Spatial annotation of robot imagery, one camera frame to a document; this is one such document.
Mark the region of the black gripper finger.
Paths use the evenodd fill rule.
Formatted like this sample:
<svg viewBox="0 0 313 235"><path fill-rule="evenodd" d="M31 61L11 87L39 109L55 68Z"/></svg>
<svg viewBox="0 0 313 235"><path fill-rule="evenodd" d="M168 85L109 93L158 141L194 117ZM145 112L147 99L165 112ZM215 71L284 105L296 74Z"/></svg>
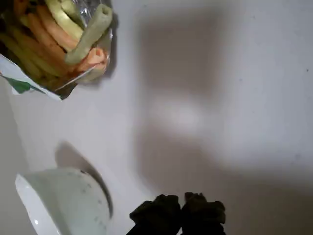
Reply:
<svg viewBox="0 0 313 235"><path fill-rule="evenodd" d="M202 193L186 192L181 209L183 235L224 235L225 206L220 201L208 202Z"/></svg>
<svg viewBox="0 0 313 235"><path fill-rule="evenodd" d="M130 219L134 226L130 235L176 235L180 228L181 208L175 195L161 194L153 201L144 201Z"/></svg>

